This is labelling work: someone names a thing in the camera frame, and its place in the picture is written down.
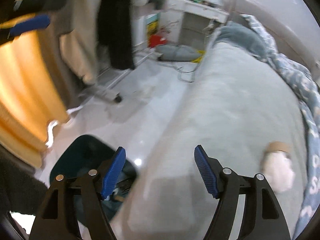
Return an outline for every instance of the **mattress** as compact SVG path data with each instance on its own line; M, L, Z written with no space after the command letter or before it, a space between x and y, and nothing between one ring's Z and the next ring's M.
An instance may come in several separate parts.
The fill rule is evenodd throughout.
M267 63L230 43L211 45L197 81L111 222L118 240L203 239L218 200L205 189L194 148L201 144L223 167L253 177L272 141L292 149L293 188L276 196L291 236L294 233L307 183L298 100ZM240 196L230 239L238 236L243 206Z

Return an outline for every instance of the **blue patterned blanket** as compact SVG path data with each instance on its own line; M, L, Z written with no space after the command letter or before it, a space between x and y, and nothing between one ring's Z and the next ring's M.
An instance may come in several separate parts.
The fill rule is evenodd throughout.
M304 192L300 217L296 225L295 239L308 224L320 204L320 95L309 70L281 54L275 39L252 15L241 15L250 28L263 39L267 46L268 64L291 87L299 99L300 109L307 127L308 183Z

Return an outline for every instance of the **silver screw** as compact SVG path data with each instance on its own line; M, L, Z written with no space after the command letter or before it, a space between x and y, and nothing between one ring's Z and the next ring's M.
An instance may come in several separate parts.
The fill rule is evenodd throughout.
M94 175L97 175L97 170L89 170L89 172L88 172L88 174L90 175L90 176L94 176Z
M223 173L229 175L231 174L231 170L229 168L224 168Z
M64 178L64 176L63 176L62 174L60 174L60 175L58 175L58 176L56 177L56 180L57 180L57 181L62 181L63 178Z
M264 176L262 174L257 174L257 179L258 180L264 180Z

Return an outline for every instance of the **yellow curtain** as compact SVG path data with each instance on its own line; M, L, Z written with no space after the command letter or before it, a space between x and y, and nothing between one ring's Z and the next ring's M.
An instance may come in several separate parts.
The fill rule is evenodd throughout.
M64 123L68 114L32 31L0 46L0 143L39 168L53 120Z

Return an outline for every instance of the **vanity table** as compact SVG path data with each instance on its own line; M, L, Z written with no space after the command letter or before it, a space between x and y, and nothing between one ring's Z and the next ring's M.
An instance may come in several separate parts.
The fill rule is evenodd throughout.
M210 20L224 24L228 19L222 7L223 0L167 0L167 9L160 16L161 32L171 43L203 50L203 29Z

